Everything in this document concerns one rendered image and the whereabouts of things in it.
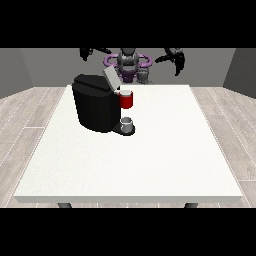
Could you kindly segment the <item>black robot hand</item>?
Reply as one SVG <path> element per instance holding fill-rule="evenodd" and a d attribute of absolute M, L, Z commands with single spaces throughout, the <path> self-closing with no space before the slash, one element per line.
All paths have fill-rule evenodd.
<path fill-rule="evenodd" d="M 185 54 L 181 48 L 165 48 L 165 55 L 155 59 L 156 63 L 164 61 L 175 64 L 175 75 L 178 76 L 185 67 Z"/>
<path fill-rule="evenodd" d="M 79 49 L 80 57 L 84 61 L 86 61 L 88 56 L 93 54 L 94 50 L 102 52 L 102 53 L 106 53 L 106 54 L 111 54 L 111 51 L 107 48 L 96 48 L 96 49 L 94 49 L 94 48 L 80 48 Z"/>

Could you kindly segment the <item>pale grey machine lid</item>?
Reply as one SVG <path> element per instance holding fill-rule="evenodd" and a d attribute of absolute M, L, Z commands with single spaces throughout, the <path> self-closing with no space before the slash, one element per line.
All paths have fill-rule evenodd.
<path fill-rule="evenodd" d="M 103 70 L 103 74 L 113 91 L 116 91 L 121 86 L 121 81 L 113 66 L 105 68 Z"/>

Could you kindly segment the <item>small grey coffee pod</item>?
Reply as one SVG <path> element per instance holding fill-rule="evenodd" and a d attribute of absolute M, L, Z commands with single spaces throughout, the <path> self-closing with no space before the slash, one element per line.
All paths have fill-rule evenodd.
<path fill-rule="evenodd" d="M 139 69 L 137 72 L 137 81 L 142 84 L 148 82 L 149 71 L 147 69 Z"/>

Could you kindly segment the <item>black coffee machine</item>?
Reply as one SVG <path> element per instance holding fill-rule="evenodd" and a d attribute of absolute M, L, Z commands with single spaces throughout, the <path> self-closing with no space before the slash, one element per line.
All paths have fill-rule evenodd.
<path fill-rule="evenodd" d="M 135 133 L 134 124 L 131 132 L 121 131 L 121 89 L 113 91 L 104 76 L 80 74 L 74 79 L 72 91 L 82 126 L 95 132 L 113 131 L 123 136 Z"/>

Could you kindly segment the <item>red pod holder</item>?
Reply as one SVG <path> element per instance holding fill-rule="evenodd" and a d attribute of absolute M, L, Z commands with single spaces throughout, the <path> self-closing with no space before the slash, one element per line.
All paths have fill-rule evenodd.
<path fill-rule="evenodd" d="M 133 92 L 131 90 L 121 90 L 119 99 L 121 108 L 129 109 L 133 106 Z"/>

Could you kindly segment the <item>small grey cup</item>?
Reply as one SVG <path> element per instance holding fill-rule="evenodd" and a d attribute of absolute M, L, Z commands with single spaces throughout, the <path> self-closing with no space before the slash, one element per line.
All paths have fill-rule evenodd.
<path fill-rule="evenodd" d="M 124 133 L 129 133 L 133 129 L 133 121 L 130 117 L 123 117 L 120 120 L 121 131 Z"/>

